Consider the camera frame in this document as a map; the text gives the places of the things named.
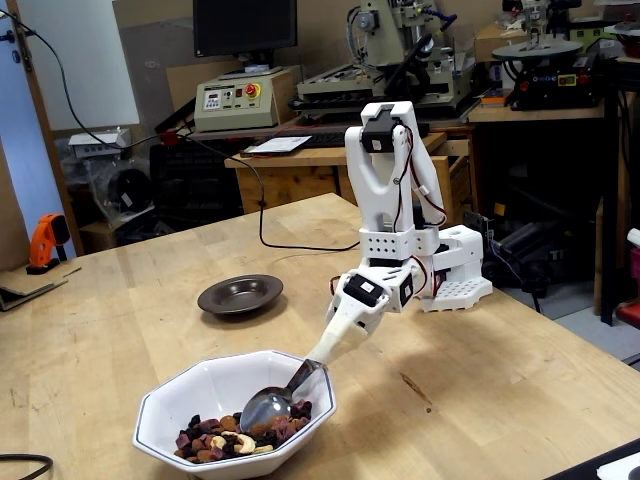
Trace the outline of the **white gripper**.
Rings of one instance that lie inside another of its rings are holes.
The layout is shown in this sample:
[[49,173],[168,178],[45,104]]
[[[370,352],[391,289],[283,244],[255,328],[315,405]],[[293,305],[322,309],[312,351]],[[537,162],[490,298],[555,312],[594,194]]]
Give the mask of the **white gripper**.
[[[327,310],[326,326],[319,341],[306,355],[306,359],[331,364],[347,353],[357,350],[377,328],[375,322],[360,320],[380,318],[389,303],[388,291],[373,280],[358,273],[346,273],[330,281],[332,300]],[[337,313],[340,303],[347,301],[347,313]]]

